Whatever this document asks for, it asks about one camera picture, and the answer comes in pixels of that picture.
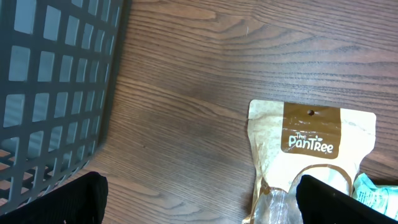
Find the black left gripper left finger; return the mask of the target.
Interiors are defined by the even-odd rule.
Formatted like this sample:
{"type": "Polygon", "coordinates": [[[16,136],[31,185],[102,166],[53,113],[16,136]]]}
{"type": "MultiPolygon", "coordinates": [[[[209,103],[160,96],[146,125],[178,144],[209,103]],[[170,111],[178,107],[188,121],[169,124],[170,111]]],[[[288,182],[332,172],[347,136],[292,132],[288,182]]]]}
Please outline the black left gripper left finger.
{"type": "Polygon", "coordinates": [[[1,224],[101,224],[107,178],[89,172],[21,208],[1,215],[1,224]]]}

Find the brown snack pouch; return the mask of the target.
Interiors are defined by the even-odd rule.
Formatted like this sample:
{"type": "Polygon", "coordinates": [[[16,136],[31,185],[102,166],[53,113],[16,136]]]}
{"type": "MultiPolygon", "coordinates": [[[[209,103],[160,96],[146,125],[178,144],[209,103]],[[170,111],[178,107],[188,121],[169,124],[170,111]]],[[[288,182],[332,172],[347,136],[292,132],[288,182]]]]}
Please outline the brown snack pouch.
{"type": "Polygon", "coordinates": [[[374,149],[371,112],[252,100],[248,137],[256,168],[251,213],[243,223],[302,223],[295,199],[303,175],[352,196],[360,163],[374,149]]]}

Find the teal snack packet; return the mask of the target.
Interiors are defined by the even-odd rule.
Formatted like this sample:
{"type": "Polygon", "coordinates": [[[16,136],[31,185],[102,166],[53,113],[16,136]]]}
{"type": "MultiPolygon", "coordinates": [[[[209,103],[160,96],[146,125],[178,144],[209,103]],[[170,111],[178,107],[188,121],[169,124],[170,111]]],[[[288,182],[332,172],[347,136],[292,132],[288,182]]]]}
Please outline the teal snack packet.
{"type": "Polygon", "coordinates": [[[397,220],[397,186],[375,185],[365,174],[354,182],[353,198],[364,205],[397,220]]]}

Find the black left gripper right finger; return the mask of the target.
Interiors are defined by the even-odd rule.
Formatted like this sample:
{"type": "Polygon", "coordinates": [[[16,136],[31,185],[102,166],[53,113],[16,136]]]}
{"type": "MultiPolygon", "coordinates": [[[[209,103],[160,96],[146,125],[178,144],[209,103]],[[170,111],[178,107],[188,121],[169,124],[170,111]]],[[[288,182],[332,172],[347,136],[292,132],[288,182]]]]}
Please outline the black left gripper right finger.
{"type": "Polygon", "coordinates": [[[304,223],[397,224],[389,218],[324,182],[303,175],[296,199],[304,223]]]}

